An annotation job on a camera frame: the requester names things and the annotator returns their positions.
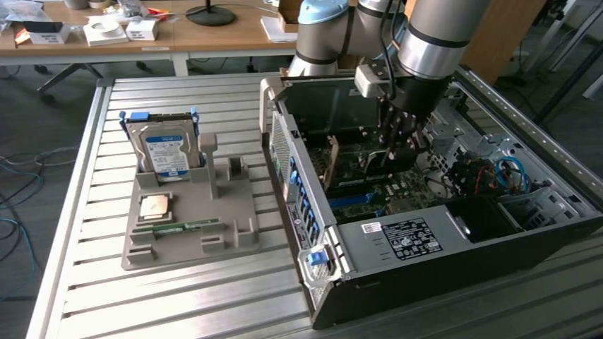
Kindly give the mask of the metal disk bay cage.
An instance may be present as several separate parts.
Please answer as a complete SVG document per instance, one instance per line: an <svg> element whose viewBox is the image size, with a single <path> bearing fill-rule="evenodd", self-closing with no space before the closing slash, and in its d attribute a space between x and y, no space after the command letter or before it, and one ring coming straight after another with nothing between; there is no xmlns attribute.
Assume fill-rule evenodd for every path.
<svg viewBox="0 0 603 339"><path fill-rule="evenodd" d="M449 100L441 101L430 113L422 133L430 145L429 164L442 173L457 161L458 154L477 153L477 144L482 135Z"/></svg>

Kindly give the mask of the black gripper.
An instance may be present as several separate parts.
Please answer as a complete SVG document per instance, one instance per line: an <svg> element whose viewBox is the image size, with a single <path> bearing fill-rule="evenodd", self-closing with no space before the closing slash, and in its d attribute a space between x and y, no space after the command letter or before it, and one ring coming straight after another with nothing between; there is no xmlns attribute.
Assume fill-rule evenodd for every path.
<svg viewBox="0 0 603 339"><path fill-rule="evenodd" d="M389 104L416 119L426 119L434 110L448 89L452 76L429 80L417 76L400 77L394 80L396 95Z"/></svg>

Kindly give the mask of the black lamp base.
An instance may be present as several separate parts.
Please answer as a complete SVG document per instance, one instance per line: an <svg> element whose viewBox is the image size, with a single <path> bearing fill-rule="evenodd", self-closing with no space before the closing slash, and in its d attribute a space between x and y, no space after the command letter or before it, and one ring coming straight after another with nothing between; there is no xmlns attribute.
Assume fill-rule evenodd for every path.
<svg viewBox="0 0 603 339"><path fill-rule="evenodd" d="M212 5L210 0L204 0L202 6L189 8L184 17L196 25L218 27L234 22L234 13L218 6Z"/></svg>

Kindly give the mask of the wooden cabinet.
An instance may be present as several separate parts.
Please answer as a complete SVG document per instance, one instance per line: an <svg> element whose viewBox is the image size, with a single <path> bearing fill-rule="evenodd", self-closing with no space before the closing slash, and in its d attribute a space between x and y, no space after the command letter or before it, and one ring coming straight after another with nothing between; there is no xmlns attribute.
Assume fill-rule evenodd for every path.
<svg viewBox="0 0 603 339"><path fill-rule="evenodd" d="M413 0L396 58L404 71L437 80L472 71L500 76L545 0Z"/></svg>

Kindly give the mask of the white box with round hole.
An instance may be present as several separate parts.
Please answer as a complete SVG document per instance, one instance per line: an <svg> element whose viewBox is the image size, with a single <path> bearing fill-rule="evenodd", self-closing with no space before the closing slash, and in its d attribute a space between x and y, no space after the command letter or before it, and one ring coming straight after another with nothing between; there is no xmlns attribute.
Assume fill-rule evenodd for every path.
<svg viewBox="0 0 603 339"><path fill-rule="evenodd" d="M117 44L129 41L121 25L113 20L100 20L89 22L82 27L82 31L89 47Z"/></svg>

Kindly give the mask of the small white box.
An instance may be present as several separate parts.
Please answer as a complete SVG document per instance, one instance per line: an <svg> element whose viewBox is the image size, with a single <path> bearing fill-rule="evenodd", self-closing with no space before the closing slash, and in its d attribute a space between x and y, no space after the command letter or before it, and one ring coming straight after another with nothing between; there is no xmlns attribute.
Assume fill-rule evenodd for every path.
<svg viewBox="0 0 603 339"><path fill-rule="evenodd" d="M125 28L126 37L132 41L154 41L158 34L156 20L133 20Z"/></svg>

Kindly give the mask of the white paper stack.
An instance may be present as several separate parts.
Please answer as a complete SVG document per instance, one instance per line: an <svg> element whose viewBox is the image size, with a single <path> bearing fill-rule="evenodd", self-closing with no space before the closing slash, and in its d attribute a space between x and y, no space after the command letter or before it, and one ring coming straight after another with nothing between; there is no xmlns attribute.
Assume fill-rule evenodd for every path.
<svg viewBox="0 0 603 339"><path fill-rule="evenodd" d="M260 24L272 43L296 42L297 33L284 32L277 18L261 16Z"/></svg>

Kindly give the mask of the wooden desk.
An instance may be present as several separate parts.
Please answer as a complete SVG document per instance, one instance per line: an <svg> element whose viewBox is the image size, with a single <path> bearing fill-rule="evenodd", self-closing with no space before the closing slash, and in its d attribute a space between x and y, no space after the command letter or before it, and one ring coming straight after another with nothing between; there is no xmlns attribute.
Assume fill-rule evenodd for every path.
<svg viewBox="0 0 603 339"><path fill-rule="evenodd" d="M14 44L13 26L0 33L0 66L70 64L80 62L169 60L174 75L186 76L185 61L193 58L264 57L294 54L293 42L270 42L260 24L262 16L276 16L273 6L261 0L212 0L232 9L234 23L216 28L194 25L184 12L202 0L146 1L152 8L166 9L177 19L158 24L153 41L134 41L89 47L85 38L72 33L65 44Z"/></svg>

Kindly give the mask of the green motherboard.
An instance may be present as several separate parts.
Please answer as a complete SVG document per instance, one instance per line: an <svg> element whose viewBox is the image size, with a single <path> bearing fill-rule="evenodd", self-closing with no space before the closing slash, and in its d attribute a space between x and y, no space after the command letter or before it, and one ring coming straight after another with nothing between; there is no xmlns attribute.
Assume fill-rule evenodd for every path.
<svg viewBox="0 0 603 339"><path fill-rule="evenodd" d="M322 187L322 174L328 162L328 136L333 134L338 133L308 135L302 139L326 201L332 198L373 194L373 200L366 204L330 208L338 224L432 207L450 197L445 186L436 185L440 189L438 192L429 187L433 181L425 178L426 171L420 169L417 165L413 165L409 170L390 175L389 180L381 184L326 191Z"/></svg>

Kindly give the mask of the grey power supply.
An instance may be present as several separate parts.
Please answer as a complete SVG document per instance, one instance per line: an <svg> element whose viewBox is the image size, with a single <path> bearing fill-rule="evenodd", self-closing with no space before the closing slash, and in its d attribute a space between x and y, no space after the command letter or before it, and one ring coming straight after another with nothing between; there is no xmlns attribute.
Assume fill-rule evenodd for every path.
<svg viewBox="0 0 603 339"><path fill-rule="evenodd" d="M350 222L338 231L353 277L454 254L469 248L472 234L445 206Z"/></svg>

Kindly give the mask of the black open PC case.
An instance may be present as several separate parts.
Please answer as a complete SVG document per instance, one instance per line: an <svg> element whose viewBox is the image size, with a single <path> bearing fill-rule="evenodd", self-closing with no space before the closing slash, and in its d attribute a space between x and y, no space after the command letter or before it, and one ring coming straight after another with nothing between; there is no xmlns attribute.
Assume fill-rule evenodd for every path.
<svg viewBox="0 0 603 339"><path fill-rule="evenodd" d="M261 81L260 98L264 154L314 329L518 276L603 230L603 181L472 71L453 73L440 102L452 101L482 139L477 153L458 154L445 173L429 164L422 130L430 114L416 119L385 97L362 97L350 76L272 76ZM338 239L344 224L302 139L361 130L374 132L388 150L413 146L429 187L438 192L438 184L450 193L434 206L445 206L472 234L469 248L454 254L353 277ZM306 255L320 250L328 263L310 266Z"/></svg>

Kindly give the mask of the Nvidia GPU card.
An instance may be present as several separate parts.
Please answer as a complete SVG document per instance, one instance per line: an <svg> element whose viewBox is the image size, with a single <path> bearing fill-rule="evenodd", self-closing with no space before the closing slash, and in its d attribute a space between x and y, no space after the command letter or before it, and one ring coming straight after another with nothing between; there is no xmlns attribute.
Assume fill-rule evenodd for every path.
<svg viewBox="0 0 603 339"><path fill-rule="evenodd" d="M322 174L326 190L340 178L390 175L410 169L418 156L412 145L388 150L377 135L368 132L328 136L328 162Z"/></svg>

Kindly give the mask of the CPU chip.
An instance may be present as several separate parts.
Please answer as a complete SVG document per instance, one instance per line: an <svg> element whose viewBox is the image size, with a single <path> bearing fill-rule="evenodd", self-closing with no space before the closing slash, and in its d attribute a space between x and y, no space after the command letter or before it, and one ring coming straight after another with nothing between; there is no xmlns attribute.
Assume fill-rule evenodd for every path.
<svg viewBox="0 0 603 339"><path fill-rule="evenodd" d="M170 199L169 193L153 193L140 196L140 210L137 220L145 222L149 220L157 220L168 217L170 212Z"/></svg>

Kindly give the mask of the hard disk in blue caddy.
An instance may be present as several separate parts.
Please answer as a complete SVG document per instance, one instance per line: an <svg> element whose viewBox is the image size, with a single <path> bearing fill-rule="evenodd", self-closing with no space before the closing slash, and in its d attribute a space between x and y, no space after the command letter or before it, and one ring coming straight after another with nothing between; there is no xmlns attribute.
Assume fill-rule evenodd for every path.
<svg viewBox="0 0 603 339"><path fill-rule="evenodd" d="M121 111L118 124L137 157L141 173L153 173L157 182L176 182L190 177L190 171L204 166L197 147L198 114L152 114Z"/></svg>

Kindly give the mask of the grey parts rack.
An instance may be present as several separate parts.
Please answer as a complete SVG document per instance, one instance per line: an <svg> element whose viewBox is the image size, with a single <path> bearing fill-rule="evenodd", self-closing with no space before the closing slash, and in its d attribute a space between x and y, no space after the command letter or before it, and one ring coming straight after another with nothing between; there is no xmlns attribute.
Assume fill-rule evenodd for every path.
<svg viewBox="0 0 603 339"><path fill-rule="evenodd" d="M261 248L246 164L240 157L214 163L214 133L198 135L197 147L206 162L201 168L192 169L189 178L160 183L153 173L134 176L121 254L124 270L188 261L208 263L244 256ZM140 222L140 196L153 193L170 194L170 212L166 218ZM210 218L220 221L197 230L132 233L136 227Z"/></svg>

